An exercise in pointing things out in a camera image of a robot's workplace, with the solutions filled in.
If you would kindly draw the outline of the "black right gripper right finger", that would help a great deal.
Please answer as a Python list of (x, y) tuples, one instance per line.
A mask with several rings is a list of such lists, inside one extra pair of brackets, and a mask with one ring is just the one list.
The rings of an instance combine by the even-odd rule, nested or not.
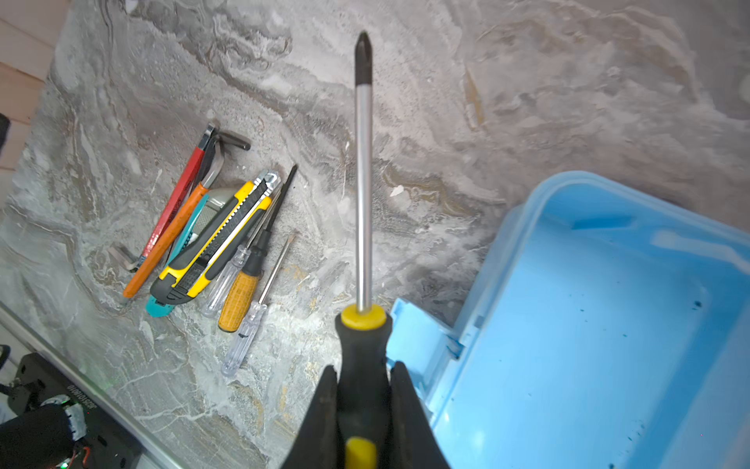
[(387, 468), (449, 468), (402, 362), (391, 370), (391, 418)]

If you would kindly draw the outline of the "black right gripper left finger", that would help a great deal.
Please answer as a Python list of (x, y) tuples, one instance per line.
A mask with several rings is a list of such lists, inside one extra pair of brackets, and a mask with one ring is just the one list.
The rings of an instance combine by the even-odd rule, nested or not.
[(328, 365), (282, 468), (338, 468), (337, 372)]

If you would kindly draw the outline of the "black yellow phillips screwdriver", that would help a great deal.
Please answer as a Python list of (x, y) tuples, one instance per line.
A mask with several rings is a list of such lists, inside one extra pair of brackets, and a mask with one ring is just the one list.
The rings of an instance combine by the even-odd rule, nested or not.
[(392, 322), (373, 303), (373, 49), (363, 31), (355, 43), (357, 145), (357, 300), (336, 319), (342, 347), (337, 419), (346, 468), (377, 468), (391, 425), (386, 346)]

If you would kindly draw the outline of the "blue plastic tool box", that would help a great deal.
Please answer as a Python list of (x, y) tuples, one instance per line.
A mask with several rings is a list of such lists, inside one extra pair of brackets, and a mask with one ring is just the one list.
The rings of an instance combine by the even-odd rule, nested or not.
[(394, 304), (454, 468), (745, 468), (749, 236), (587, 172), (505, 218), (453, 326)]

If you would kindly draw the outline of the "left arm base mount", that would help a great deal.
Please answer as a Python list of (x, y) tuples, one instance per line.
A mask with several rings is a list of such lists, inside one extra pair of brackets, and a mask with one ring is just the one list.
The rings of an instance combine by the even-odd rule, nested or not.
[(1, 423), (3, 468), (135, 468), (143, 445), (38, 353), (23, 356), (1, 386), (11, 410)]

